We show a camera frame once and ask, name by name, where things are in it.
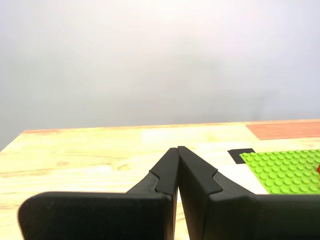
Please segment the red-brown wood panel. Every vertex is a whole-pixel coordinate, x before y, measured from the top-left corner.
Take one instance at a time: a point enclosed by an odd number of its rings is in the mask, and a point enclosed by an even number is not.
[[[247,124],[260,140],[320,137],[320,122]]]

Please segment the white wall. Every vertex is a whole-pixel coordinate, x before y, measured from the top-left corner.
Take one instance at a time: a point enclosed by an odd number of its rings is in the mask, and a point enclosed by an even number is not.
[[[319,0],[1,0],[0,147],[24,129],[319,118]]]

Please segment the lime green baseplate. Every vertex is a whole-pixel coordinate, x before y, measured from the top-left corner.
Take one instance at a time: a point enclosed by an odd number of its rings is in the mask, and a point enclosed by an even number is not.
[[[240,155],[269,194],[320,194],[320,149]]]

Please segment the wooden table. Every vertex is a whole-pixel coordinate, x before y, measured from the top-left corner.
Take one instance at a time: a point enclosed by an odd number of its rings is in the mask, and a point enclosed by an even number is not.
[[[21,240],[17,210],[46,191],[124,193],[170,148],[186,146],[215,167],[227,150],[320,148],[320,119],[26,130],[0,152],[0,239]],[[178,198],[175,239],[189,239]]]

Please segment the wooden tabletop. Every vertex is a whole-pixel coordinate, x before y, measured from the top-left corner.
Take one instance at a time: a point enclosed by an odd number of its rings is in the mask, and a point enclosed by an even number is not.
[[[320,119],[26,130],[0,152],[0,239],[23,239],[17,211],[27,198],[47,191],[124,193],[177,146],[215,167],[231,166],[230,149],[320,148]],[[188,240],[179,197],[176,214],[175,239]]]

